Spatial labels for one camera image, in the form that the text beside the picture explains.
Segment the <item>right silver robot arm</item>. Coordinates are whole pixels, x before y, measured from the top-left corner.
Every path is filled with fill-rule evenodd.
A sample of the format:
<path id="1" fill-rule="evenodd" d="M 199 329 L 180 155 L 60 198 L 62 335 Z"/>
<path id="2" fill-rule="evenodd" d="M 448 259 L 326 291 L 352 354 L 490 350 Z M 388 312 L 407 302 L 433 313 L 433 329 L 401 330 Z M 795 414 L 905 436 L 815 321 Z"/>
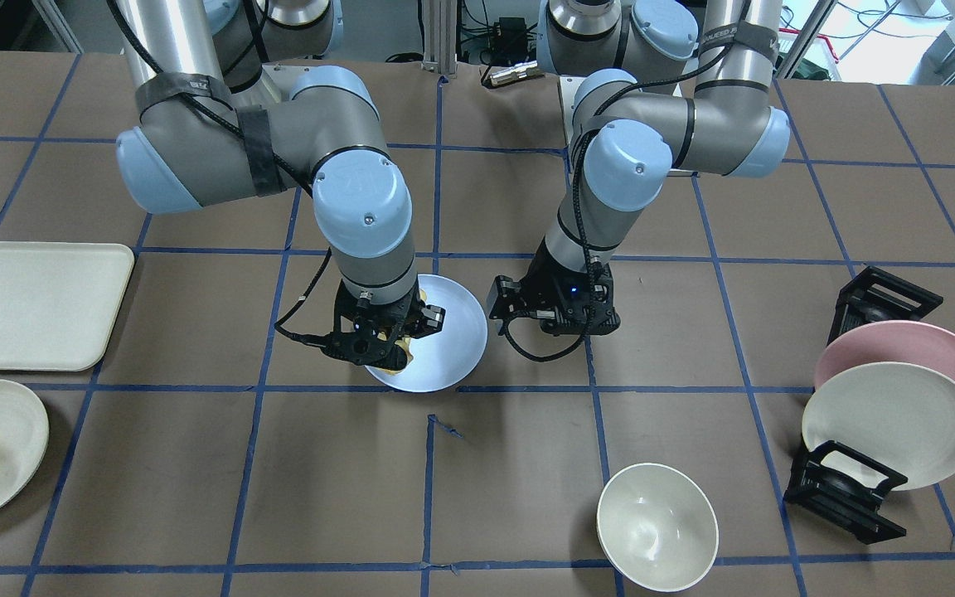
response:
<path id="1" fill-rule="evenodd" d="M 342 281 L 327 335 L 288 339 L 331 358 L 401 371 L 407 337 L 443 327 L 421 298 L 412 199 L 356 73 L 314 66 L 289 92 L 269 58 L 321 56 L 342 31 L 337 1 L 110 1 L 139 114 L 116 140 L 130 196 L 149 214 L 299 187 Z"/>

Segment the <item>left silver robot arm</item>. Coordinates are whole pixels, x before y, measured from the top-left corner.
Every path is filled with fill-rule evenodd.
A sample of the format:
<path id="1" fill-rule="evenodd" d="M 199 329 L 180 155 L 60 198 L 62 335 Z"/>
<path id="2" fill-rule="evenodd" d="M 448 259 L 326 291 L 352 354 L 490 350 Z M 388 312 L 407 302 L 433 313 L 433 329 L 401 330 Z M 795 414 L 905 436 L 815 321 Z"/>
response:
<path id="1" fill-rule="evenodd" d="M 674 170 L 766 177 L 788 148 L 769 101 L 780 1 L 543 1 L 537 64 L 579 76 L 572 181 L 520 282 L 499 277 L 489 317 L 553 336 L 620 325 L 610 258 Z"/>

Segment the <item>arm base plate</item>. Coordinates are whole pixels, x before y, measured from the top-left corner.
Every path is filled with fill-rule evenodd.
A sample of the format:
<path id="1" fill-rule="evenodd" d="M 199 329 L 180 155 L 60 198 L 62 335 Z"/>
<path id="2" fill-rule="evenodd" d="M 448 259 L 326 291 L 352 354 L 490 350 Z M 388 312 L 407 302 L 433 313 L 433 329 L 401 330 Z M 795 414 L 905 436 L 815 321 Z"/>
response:
<path id="1" fill-rule="evenodd" d="M 310 66 L 265 65 L 255 83 L 255 105 L 269 107 L 294 100 L 305 90 L 321 86 L 313 76 Z"/>

